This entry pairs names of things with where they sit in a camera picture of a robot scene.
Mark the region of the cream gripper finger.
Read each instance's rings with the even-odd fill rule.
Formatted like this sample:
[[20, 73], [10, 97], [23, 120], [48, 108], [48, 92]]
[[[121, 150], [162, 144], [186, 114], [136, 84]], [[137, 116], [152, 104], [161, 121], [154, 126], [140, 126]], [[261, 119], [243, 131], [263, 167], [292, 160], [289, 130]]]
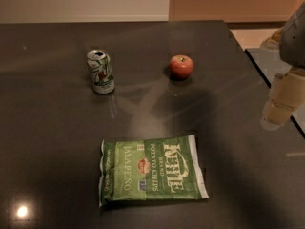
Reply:
[[263, 108], [261, 126], [268, 131], [277, 130], [304, 103], [305, 69], [291, 67], [286, 73], [277, 73]]

